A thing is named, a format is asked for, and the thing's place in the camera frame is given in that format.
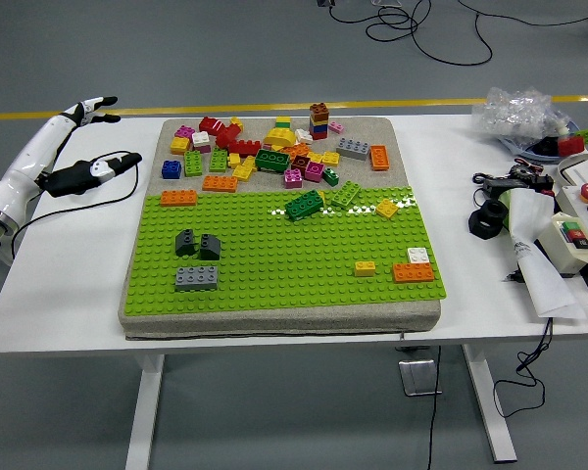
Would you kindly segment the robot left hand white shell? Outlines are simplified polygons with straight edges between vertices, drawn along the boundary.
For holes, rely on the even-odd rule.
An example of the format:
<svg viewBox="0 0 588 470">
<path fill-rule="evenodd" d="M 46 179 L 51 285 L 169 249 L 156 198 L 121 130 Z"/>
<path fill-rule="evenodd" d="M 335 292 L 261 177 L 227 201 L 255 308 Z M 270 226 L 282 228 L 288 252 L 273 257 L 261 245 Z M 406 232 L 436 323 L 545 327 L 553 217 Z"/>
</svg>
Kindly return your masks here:
<svg viewBox="0 0 588 470">
<path fill-rule="evenodd" d="M 76 129 L 89 123 L 118 122 L 118 116 L 98 112 L 99 108 L 117 101 L 115 96 L 87 99 L 51 117 L 41 127 L 0 180 L 0 218 L 5 223 L 23 224 L 27 203 L 43 191 L 53 197 L 80 195 L 141 162 L 140 154 L 121 151 L 44 173 L 54 165 Z"/>
</svg>

